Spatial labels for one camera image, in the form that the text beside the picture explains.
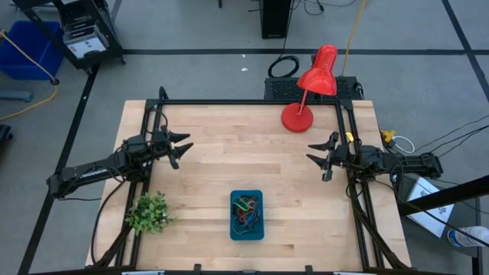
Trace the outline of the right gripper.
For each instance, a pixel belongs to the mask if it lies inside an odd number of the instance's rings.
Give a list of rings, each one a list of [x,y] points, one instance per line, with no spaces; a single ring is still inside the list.
[[[320,151],[329,151],[327,159],[314,156],[312,154],[306,154],[306,156],[315,164],[317,164],[321,170],[331,170],[333,166],[341,168],[350,168],[354,163],[355,155],[351,153],[349,144],[336,145],[338,142],[339,133],[333,131],[327,142],[323,144],[310,144],[309,148]]]

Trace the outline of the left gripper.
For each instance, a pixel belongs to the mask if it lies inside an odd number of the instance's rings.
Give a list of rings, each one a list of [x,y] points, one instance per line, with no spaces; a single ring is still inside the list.
[[[177,134],[168,131],[167,128],[161,128],[152,134],[153,150],[156,156],[166,156],[172,151],[176,159],[180,159],[194,143],[188,143],[173,148],[172,143],[178,143],[190,137],[190,134]]]

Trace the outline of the teal plastic bin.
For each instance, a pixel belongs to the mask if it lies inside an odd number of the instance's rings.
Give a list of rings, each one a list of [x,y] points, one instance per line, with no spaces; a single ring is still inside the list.
[[[232,224],[241,224],[238,220],[237,210],[238,207],[232,204],[232,199],[236,196],[257,196],[262,205],[261,219],[255,225],[255,229],[251,233],[236,235],[232,232]],[[264,204],[263,193],[258,189],[248,190],[233,190],[230,194],[230,238],[233,241],[259,241],[264,238]]]

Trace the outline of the blue floor storage bin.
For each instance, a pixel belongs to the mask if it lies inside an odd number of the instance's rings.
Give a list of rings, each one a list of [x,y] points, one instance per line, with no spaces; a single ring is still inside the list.
[[[7,32],[7,36],[51,75],[57,74],[64,55],[34,23],[16,21]],[[41,68],[7,40],[0,43],[0,72],[16,80],[50,80]]]

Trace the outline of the green artificial plant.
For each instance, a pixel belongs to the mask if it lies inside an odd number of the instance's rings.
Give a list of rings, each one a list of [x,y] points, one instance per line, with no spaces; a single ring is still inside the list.
[[[169,212],[165,194],[157,191],[154,196],[146,192],[135,201],[128,210],[125,221],[138,236],[144,233],[162,233],[167,226],[176,222],[176,217]]]

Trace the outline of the black perforated case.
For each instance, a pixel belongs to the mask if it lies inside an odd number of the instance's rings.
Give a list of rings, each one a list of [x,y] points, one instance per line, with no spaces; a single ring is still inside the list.
[[[354,76],[337,76],[337,94],[334,96],[308,92],[307,102],[326,102],[339,99],[363,100],[364,92],[361,84]],[[296,82],[298,78],[266,78],[264,98],[269,100],[301,101],[304,90]]]

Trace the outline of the red desk lamp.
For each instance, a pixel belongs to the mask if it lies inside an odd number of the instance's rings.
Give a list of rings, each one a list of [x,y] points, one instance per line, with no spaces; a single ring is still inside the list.
[[[316,53],[312,66],[299,78],[297,85],[303,89],[300,103],[287,105],[281,114],[282,125],[292,132],[307,131],[313,124],[313,112],[306,106],[306,98],[310,92],[335,96],[337,84],[333,74],[337,48],[332,44],[324,44]]]

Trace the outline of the white printed box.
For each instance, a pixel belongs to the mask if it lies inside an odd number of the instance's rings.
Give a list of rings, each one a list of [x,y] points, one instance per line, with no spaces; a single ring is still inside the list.
[[[407,202],[440,191],[437,186],[432,185],[424,178],[418,177],[417,179],[412,179],[405,176],[404,179],[413,184],[413,186],[409,188],[409,194],[406,198]],[[417,212],[415,214],[408,215],[408,218],[417,225],[420,225],[430,233],[434,234],[436,237],[440,238],[442,237],[442,233],[446,228],[445,223],[449,220],[453,209],[454,204],[451,204],[438,207],[437,209],[430,209],[428,210],[429,214],[426,214],[425,212]]]

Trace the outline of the black diagonal beam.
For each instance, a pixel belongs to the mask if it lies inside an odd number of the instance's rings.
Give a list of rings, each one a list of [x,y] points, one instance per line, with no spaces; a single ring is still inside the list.
[[[402,202],[398,205],[398,209],[401,215],[411,215],[487,195],[489,195],[489,175],[409,202]]]

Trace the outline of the white label sheet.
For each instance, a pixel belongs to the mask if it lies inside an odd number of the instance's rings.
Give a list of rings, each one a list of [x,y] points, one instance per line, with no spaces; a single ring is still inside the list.
[[[97,37],[69,41],[66,45],[78,59],[81,59],[92,52],[102,52],[106,50],[105,45]]]

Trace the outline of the black computer tower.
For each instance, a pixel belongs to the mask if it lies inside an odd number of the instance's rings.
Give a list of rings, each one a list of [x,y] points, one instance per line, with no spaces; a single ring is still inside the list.
[[[292,0],[259,0],[263,39],[287,36],[291,5]]]

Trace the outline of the black metal equipment cart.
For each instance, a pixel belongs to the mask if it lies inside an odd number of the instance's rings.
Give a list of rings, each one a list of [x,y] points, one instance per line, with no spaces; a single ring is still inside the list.
[[[115,31],[114,21],[108,9],[106,0],[12,0],[26,17],[34,23],[44,35],[50,39],[59,51],[77,69],[92,72],[92,67],[106,60],[119,59],[125,64],[122,45]],[[59,36],[52,32],[47,22],[43,21],[34,11],[35,8],[52,4],[60,18],[60,30],[63,35]],[[66,45],[69,41],[78,41],[97,37],[105,45],[106,50],[92,52],[78,59]]]

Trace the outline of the white roll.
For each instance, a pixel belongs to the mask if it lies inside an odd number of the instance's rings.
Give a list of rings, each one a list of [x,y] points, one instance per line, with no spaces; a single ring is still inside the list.
[[[489,247],[489,228],[484,226],[471,226],[459,228],[458,231],[450,229],[447,232],[449,242],[458,248]]]

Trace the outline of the grey stand foot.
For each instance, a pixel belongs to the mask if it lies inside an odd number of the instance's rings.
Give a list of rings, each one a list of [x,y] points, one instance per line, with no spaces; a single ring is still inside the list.
[[[0,90],[0,99],[30,102],[33,99],[33,94],[26,91]]]

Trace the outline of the black caster wheel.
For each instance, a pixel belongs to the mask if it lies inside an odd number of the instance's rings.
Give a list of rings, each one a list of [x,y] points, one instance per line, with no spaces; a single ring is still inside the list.
[[[0,147],[3,147],[13,138],[9,125],[0,125]]]

